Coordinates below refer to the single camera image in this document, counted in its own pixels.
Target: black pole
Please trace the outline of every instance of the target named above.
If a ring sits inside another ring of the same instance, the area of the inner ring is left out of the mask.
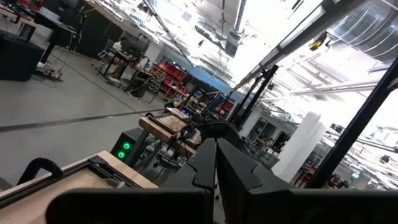
[[[374,114],[384,103],[389,94],[397,87],[398,81],[398,58],[390,66],[388,71],[374,87],[362,107],[343,131],[335,146],[319,165],[318,170],[312,177],[308,188],[321,188],[332,175],[348,150],[357,140],[363,129],[368,125]]]
[[[235,110],[232,112],[231,116],[229,117],[229,122],[233,123],[233,121],[236,118],[236,115],[238,115],[239,111],[242,109],[244,103],[246,102],[246,100],[248,100],[250,94],[253,92],[253,89],[259,84],[260,80],[263,78],[263,75],[260,75],[259,77],[256,78],[256,81],[254,82],[254,84],[250,87],[250,90],[248,91],[248,93],[246,94],[246,96],[244,96],[242,102],[240,105],[236,106]]]
[[[253,99],[251,99],[248,107],[244,110],[242,116],[235,120],[233,124],[235,124],[235,126],[237,128],[241,127],[242,123],[246,120],[246,118],[250,115],[251,110],[253,109],[254,105],[256,104],[258,98],[261,96],[261,93],[264,91],[264,89],[267,87],[268,83],[271,81],[272,77],[274,76],[276,70],[278,70],[279,66],[274,65],[270,70],[266,71],[267,72],[267,76],[264,79],[263,83],[261,84],[260,88],[258,89],[258,91],[256,92],[256,94],[254,95]]]
[[[231,98],[232,93],[234,93],[234,91],[231,91],[228,96],[226,97],[226,100],[229,100]]]

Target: black equipment box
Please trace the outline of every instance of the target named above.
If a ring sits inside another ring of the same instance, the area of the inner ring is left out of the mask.
[[[29,81],[43,53],[44,49],[14,34],[0,33],[0,80]]]
[[[132,146],[137,142],[142,133],[141,128],[134,128],[132,130],[123,131],[118,141],[113,146],[111,154],[120,161],[125,162],[125,159],[131,152]]]

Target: wooden workbench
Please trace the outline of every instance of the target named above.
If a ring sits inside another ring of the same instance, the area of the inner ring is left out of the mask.
[[[180,119],[187,119],[189,118],[188,115],[186,115],[185,113],[183,113],[182,111],[180,111],[177,108],[166,108],[166,110],[168,112],[170,112],[171,114],[174,114],[176,117],[180,118]]]
[[[103,151],[97,154],[102,159],[104,159],[108,164],[118,170],[120,173],[125,175],[126,177],[133,180],[136,184],[143,188],[157,188],[155,184],[151,181],[147,180],[145,177],[138,174],[135,170],[125,165],[123,162],[112,156],[110,153]],[[63,169],[67,169],[69,167],[73,167],[81,162],[86,161],[86,159],[82,159],[81,161],[70,164]],[[38,177],[34,180],[28,181],[24,184],[13,187],[9,190],[0,193],[0,198],[6,196],[7,194],[19,190],[21,188],[27,187],[28,185],[34,184],[46,177],[49,177],[50,174],[43,175],[42,177]],[[65,177],[58,182],[49,185],[48,187],[37,191],[34,194],[28,195],[7,207],[4,207],[0,210],[0,223],[36,223],[36,224],[44,224],[45,218],[44,213],[47,209],[47,205],[51,202],[53,198],[58,196],[59,194],[65,192],[66,190],[81,188],[81,187],[108,187],[100,177],[94,175],[94,173],[90,172],[87,169],[83,169],[79,172],[76,172],[68,177]]]
[[[179,122],[178,125],[183,127],[185,126],[185,123],[181,121]],[[147,117],[143,117],[139,120],[139,126],[142,127],[144,130],[148,131],[149,133],[153,134],[156,138],[160,139],[162,142],[168,143],[170,141],[170,138],[172,137],[172,134],[170,134],[168,131],[166,131],[165,129],[163,129],[162,127],[160,127],[159,125],[157,125]],[[180,140],[174,142],[171,145],[171,147],[177,150],[177,152],[183,156],[185,156],[186,154],[188,157],[191,157],[196,152],[196,150],[194,150],[192,147],[185,144],[184,142],[181,142]]]
[[[10,19],[16,19],[17,15],[14,14],[14,12],[12,12],[10,9],[7,9],[5,6],[0,4],[0,14],[4,15],[4,16],[8,16],[8,18]],[[32,27],[37,27],[37,24],[35,22],[33,22],[33,19],[29,19],[27,17],[20,17],[19,18],[19,22],[30,25]]]

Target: person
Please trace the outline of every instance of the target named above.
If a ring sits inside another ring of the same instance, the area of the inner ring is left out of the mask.
[[[347,180],[341,181],[338,185],[337,185],[338,189],[347,189],[349,188],[349,183]]]
[[[182,99],[179,97],[170,99],[165,105],[164,108],[178,108],[182,104]]]
[[[118,52],[121,51],[122,44],[125,43],[126,40],[127,40],[127,37],[120,38],[119,42],[116,42],[113,44],[113,46],[112,46],[113,50],[118,51]],[[108,54],[108,57],[110,60],[112,60],[112,58],[114,57],[114,54],[112,52],[110,52]],[[111,73],[112,77],[116,76],[116,74],[118,74],[120,69],[122,69],[122,67],[123,67],[123,61],[118,58],[115,58],[113,63],[116,65],[116,68],[114,68],[113,72]]]

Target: office chair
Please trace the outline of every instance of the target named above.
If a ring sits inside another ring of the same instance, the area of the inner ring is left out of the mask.
[[[112,40],[108,39],[108,41],[105,45],[105,48],[100,53],[98,53],[98,57],[101,60],[101,62],[103,62],[103,63],[100,67],[95,68],[95,70],[101,71],[104,68],[104,66],[110,62],[108,55],[113,47],[113,44],[114,44],[114,42]]]

